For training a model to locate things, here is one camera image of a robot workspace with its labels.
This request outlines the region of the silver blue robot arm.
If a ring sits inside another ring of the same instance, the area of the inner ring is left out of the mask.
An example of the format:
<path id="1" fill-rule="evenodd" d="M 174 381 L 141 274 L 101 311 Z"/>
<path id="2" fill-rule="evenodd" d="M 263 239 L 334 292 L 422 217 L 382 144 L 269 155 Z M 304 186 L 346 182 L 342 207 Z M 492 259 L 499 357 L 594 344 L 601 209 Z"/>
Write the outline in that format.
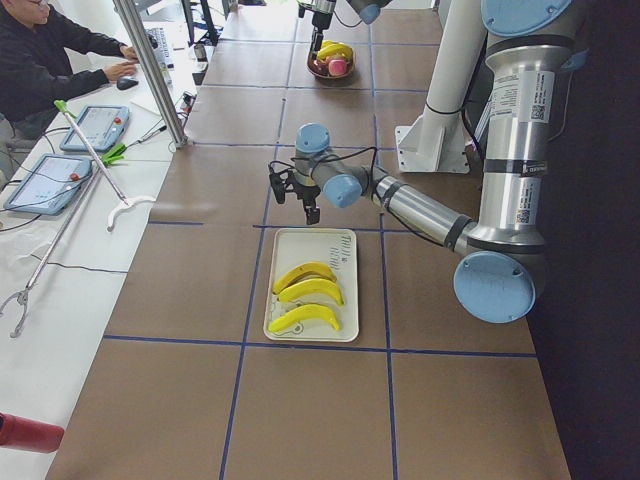
<path id="1" fill-rule="evenodd" d="M 390 0 L 349 0 L 349 6 L 358 17 L 367 25 L 373 23 L 381 13 L 381 10 L 390 3 Z M 311 0 L 299 1 L 298 16 L 303 18 L 306 11 L 312 13 L 313 34 L 309 50 L 309 59 L 315 60 L 324 40 L 324 32 L 329 29 L 336 0 Z"/>
<path id="2" fill-rule="evenodd" d="M 329 153 L 328 129 L 299 128 L 291 175 L 307 219 L 317 196 L 339 208 L 367 196 L 409 230 L 456 252 L 453 284 L 474 317 L 507 323 L 525 316 L 545 286 L 544 240 L 536 227 L 556 76 L 579 67 L 588 1 L 454 1 L 446 17 L 422 114 L 395 133 L 404 172 L 464 165 L 470 135 L 464 109 L 476 67 L 493 74 L 479 216 L 471 219 L 379 167 L 351 167 Z"/>

